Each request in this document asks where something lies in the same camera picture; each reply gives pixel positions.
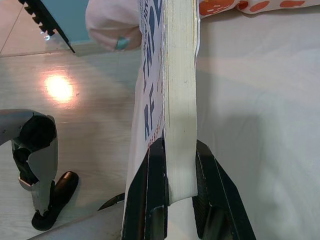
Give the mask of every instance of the orange polka dot fabric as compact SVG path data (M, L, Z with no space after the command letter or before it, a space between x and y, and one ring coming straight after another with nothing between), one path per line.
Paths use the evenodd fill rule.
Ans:
M256 14L277 9L295 9L320 5L320 0L199 0L202 18L230 9Z

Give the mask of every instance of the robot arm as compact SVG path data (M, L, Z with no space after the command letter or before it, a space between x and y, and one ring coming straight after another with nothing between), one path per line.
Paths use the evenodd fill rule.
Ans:
M28 109L0 110L0 145L11 140L20 185L31 192L35 214L32 225L48 230L68 203L79 177L66 172L55 185L58 136L55 120Z

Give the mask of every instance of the floor tile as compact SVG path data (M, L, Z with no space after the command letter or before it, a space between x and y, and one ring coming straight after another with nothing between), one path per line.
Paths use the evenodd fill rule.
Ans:
M0 0L0 52L14 27L22 4L17 0Z
M68 45L57 32L53 36L48 36L40 30L32 17L34 15L29 15L24 9L21 11L3 47L2 57L69 50Z
M58 172L79 186L56 224L88 216L125 191L139 51L77 57L69 52L0 57L0 109L54 116ZM1 239L25 240L33 229L31 194L18 182L11 146L0 147Z

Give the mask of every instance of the book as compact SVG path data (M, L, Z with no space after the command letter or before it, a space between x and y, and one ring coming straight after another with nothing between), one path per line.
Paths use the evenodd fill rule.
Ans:
M165 142L169 203L196 196L197 0L139 0L142 61L126 192L149 146Z

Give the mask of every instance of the teal wall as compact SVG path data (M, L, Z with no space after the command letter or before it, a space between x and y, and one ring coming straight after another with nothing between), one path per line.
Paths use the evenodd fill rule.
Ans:
M89 0L41 0L71 43L89 41L86 8Z

